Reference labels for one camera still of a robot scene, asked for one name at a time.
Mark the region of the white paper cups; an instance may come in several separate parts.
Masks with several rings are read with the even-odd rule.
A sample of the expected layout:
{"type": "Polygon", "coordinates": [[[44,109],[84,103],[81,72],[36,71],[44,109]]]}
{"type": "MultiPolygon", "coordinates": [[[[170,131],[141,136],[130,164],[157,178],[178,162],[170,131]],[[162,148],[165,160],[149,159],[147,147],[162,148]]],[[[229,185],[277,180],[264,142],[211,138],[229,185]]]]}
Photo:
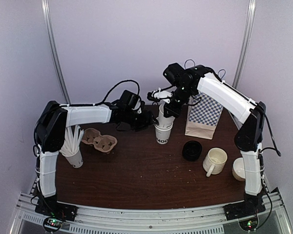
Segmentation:
{"type": "Polygon", "coordinates": [[[172,127],[173,124],[168,127],[160,127],[159,125],[155,125],[156,141],[158,144],[164,145],[168,143],[172,127]]]}

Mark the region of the blue checkered paper bag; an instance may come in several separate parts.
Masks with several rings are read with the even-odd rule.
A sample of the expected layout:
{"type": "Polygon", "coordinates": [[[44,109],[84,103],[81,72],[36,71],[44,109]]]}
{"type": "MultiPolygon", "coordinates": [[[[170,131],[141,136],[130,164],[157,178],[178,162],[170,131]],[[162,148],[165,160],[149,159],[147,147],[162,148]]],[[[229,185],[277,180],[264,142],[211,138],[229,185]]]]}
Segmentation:
{"type": "Polygon", "coordinates": [[[223,111],[223,106],[199,91],[188,103],[185,135],[212,139],[223,111]]]}

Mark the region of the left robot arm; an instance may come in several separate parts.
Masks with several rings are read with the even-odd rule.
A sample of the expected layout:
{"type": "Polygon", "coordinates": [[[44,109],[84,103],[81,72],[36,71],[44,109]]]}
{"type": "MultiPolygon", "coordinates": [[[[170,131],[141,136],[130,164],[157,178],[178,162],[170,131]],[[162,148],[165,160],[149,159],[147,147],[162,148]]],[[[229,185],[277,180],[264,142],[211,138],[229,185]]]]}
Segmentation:
{"type": "Polygon", "coordinates": [[[36,173],[39,202],[49,216],[57,216],[61,209],[57,202],[55,185],[56,164],[64,145],[65,132],[71,126],[90,123],[126,123],[133,131],[141,131],[158,123],[151,111],[143,107],[120,106],[117,101],[103,104],[59,104],[50,101],[46,105],[34,129],[36,173]]]}

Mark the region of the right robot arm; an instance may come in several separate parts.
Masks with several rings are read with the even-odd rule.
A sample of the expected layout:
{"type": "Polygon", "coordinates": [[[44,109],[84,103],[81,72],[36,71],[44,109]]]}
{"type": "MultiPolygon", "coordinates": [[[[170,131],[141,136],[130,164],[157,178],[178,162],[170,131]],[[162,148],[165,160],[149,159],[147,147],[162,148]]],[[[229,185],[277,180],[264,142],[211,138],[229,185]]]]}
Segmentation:
{"type": "Polygon", "coordinates": [[[262,149],[262,131],[266,106],[255,102],[221,79],[210,67],[197,65],[184,69],[178,63],[168,65],[163,76],[175,87],[172,95],[165,101],[164,117],[178,118],[192,95],[203,93],[221,104],[230,114],[238,130],[234,144],[240,150],[245,165],[245,193],[241,212],[251,215],[259,208],[263,177],[260,171],[263,162],[259,158],[262,149]]]}

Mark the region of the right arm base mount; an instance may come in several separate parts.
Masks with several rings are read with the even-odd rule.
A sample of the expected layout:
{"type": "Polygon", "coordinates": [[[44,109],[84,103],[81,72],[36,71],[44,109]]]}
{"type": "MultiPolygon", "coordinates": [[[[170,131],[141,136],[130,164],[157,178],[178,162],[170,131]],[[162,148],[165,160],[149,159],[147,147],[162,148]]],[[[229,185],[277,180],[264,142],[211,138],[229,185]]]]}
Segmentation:
{"type": "Polygon", "coordinates": [[[256,215],[265,210],[266,207],[262,199],[259,199],[258,201],[244,200],[224,206],[224,213],[227,221],[256,215]]]}

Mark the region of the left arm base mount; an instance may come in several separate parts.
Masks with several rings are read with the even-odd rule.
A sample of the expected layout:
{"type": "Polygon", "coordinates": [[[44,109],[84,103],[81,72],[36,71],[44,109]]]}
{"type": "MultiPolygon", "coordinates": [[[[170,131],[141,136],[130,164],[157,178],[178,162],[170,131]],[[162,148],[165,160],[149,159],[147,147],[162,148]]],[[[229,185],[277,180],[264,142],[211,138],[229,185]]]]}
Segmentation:
{"type": "Polygon", "coordinates": [[[55,217],[56,219],[64,221],[75,220],[78,210],[77,206],[59,203],[57,201],[57,194],[50,197],[44,197],[42,195],[39,195],[38,197],[38,203],[35,208],[36,213],[55,217]]]}

